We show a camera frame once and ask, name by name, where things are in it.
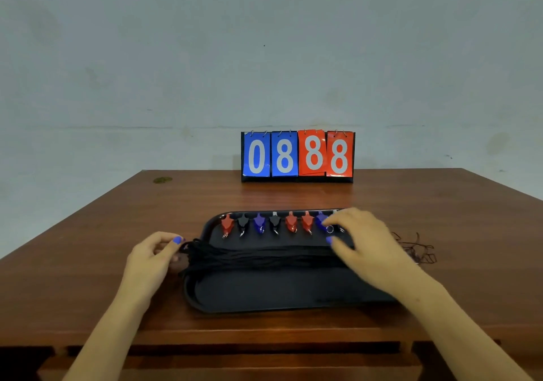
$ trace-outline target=forearm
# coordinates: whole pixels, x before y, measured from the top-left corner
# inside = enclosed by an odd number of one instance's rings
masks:
[[[530,380],[441,284],[422,273],[411,285],[398,300],[423,325],[458,381]]]
[[[118,296],[94,328],[63,381],[116,381],[145,308]]]

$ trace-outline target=number card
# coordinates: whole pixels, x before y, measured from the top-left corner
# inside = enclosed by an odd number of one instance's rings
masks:
[[[243,145],[242,174],[247,177],[269,177],[270,133],[246,132]]]
[[[355,157],[354,134],[345,131],[327,133],[328,177],[352,177],[352,162]]]
[[[298,131],[300,175],[323,176],[328,166],[323,130]]]
[[[271,176],[298,175],[298,134],[295,131],[271,133]]]

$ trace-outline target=table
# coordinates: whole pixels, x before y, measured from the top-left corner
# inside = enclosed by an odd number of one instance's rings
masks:
[[[164,176],[172,180],[153,183]],[[420,233],[438,259],[424,269],[491,337],[543,341],[543,201],[464,169],[356,170],[354,184],[240,178],[239,171],[139,172],[0,260],[0,346],[82,345],[131,248],[154,231],[193,239],[223,212],[349,206],[374,212],[403,239]],[[399,305],[206,315],[184,301],[172,274],[134,344],[427,339]]]

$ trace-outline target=person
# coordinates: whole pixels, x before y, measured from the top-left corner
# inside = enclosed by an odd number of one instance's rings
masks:
[[[340,225],[355,249],[337,237],[327,240],[361,279],[400,301],[422,324],[458,379],[530,380],[531,378],[474,323],[445,288],[416,265],[387,226],[367,211],[348,208],[323,222]],[[117,295],[91,333],[64,381],[115,381],[151,297],[176,260],[183,239],[157,232],[128,256]]]

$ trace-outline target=red whistle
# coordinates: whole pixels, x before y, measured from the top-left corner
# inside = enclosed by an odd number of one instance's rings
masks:
[[[306,211],[306,214],[302,216],[302,227],[311,235],[313,235],[313,233],[311,232],[311,227],[313,226],[313,219],[314,217],[309,215],[309,211]]]
[[[227,214],[222,220],[221,224],[223,225],[223,239],[228,237],[228,234],[234,228],[234,220],[230,218],[230,214]]]
[[[294,216],[292,211],[285,217],[285,225],[290,232],[296,232],[298,230],[298,218]]]

